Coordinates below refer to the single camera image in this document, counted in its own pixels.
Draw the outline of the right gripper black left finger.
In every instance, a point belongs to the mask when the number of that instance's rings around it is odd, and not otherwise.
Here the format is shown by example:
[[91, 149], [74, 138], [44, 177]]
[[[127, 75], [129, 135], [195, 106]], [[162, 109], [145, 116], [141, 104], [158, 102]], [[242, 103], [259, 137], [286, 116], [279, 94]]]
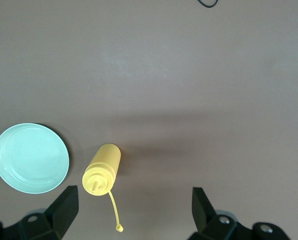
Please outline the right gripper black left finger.
[[9, 227], [0, 221], [0, 240], [62, 240], [78, 211], [78, 187], [70, 185], [45, 211], [33, 211]]

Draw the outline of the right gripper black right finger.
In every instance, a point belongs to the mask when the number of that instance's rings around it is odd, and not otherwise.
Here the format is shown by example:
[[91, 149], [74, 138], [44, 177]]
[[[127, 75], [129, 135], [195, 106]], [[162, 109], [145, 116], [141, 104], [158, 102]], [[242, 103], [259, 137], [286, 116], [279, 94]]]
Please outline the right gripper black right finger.
[[289, 240], [278, 226], [256, 222], [244, 227], [227, 213], [217, 213], [201, 187], [192, 189], [192, 216], [197, 231], [188, 240]]

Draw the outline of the yellow squeeze bottle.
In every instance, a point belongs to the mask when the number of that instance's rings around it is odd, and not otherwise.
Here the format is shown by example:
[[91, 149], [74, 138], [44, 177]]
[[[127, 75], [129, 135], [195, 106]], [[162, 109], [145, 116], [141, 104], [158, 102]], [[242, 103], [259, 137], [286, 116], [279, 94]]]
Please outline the yellow squeeze bottle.
[[86, 168], [82, 185], [84, 190], [93, 196], [109, 195], [116, 218], [116, 231], [121, 233], [124, 228], [120, 223], [117, 205], [112, 194], [120, 160], [121, 151], [115, 144], [102, 145]]

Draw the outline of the green plate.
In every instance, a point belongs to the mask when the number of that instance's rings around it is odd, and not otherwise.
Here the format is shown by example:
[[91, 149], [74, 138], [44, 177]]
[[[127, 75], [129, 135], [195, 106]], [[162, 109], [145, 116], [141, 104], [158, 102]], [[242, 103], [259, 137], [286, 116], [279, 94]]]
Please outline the green plate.
[[69, 171], [69, 152], [50, 128], [21, 123], [0, 135], [0, 177], [27, 194], [43, 194], [58, 187]]

